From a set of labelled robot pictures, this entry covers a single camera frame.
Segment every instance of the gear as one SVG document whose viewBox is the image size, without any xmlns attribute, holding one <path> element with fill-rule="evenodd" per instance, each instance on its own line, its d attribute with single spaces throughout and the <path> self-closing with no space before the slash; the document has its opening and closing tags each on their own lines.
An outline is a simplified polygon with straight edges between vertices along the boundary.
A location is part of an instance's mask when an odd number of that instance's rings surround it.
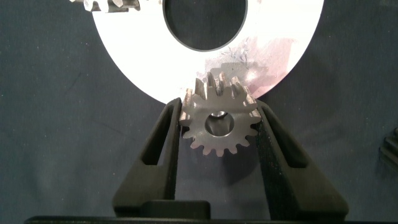
<svg viewBox="0 0 398 224">
<path fill-rule="evenodd" d="M 246 136 L 255 136 L 251 124 L 260 122 L 256 100 L 237 77 L 227 82 L 224 73 L 207 81 L 196 80 L 195 94 L 187 89 L 182 105 L 180 125 L 189 127 L 183 138 L 193 138 L 191 148 L 203 146 L 203 154 L 215 149 L 221 157 L 225 149 L 237 153 L 236 145 L 249 146 Z"/>
</svg>

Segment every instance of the white disc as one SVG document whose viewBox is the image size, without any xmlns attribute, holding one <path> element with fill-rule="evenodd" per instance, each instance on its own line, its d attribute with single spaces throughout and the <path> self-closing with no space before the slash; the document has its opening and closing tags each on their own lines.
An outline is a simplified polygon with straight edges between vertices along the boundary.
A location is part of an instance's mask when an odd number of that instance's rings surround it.
<svg viewBox="0 0 398 224">
<path fill-rule="evenodd" d="M 238 76 L 253 97 L 278 84 L 307 48 L 323 0 L 248 0 L 241 30 L 226 45 L 192 50 L 169 31 L 162 1 L 140 1 L 140 11 L 94 12 L 101 39 L 119 69 L 163 103 L 183 98 L 196 78 L 221 71 Z"/>
</svg>

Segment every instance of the circular hole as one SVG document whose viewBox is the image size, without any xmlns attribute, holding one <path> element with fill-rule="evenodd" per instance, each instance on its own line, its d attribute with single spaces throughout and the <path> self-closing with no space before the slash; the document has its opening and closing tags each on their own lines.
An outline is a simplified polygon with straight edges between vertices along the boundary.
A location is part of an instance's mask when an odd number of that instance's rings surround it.
<svg viewBox="0 0 398 224">
<path fill-rule="evenodd" d="M 165 0 L 166 23 L 177 40 L 194 50 L 230 42 L 246 16 L 246 0 Z"/>
<path fill-rule="evenodd" d="M 215 137 L 226 136 L 234 128 L 234 119 L 225 111 L 217 111 L 207 117 L 205 128 Z"/>
</svg>

